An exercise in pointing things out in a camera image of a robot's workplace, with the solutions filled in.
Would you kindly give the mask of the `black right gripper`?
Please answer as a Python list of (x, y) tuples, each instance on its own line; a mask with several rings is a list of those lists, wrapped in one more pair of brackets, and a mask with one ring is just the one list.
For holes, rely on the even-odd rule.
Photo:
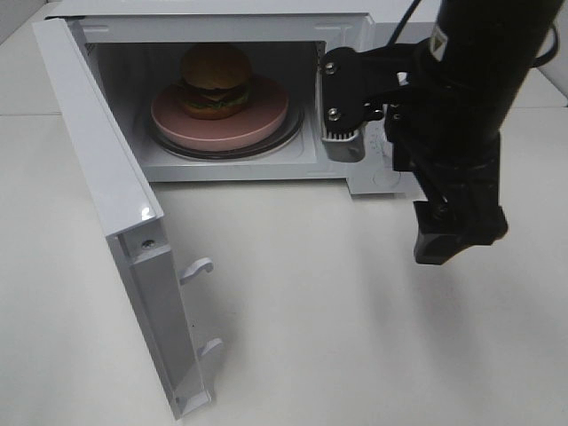
[(325, 54), (322, 118), (332, 133), (384, 121), (393, 167), (455, 213), (499, 210), (501, 101), (486, 81), (444, 75), (425, 43)]

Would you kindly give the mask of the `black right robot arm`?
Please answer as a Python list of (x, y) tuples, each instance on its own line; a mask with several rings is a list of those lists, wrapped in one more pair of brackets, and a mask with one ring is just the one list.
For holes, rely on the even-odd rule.
[(392, 167), (412, 173), (414, 259), (441, 265), (489, 246), (508, 224), (499, 202), (500, 129), (528, 72), (557, 47), (558, 1), (444, 1), (419, 43), (392, 36), (382, 47), (341, 47), (320, 62), (325, 128), (347, 133), (383, 121)]

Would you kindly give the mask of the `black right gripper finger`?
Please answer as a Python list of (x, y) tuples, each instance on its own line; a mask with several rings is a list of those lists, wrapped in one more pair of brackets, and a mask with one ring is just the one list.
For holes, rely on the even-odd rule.
[(436, 218), (427, 201), (415, 201), (418, 232), (414, 244), (417, 264), (442, 265), (463, 250), (491, 246), (509, 230), (502, 208), (488, 228), (463, 228), (450, 218)]

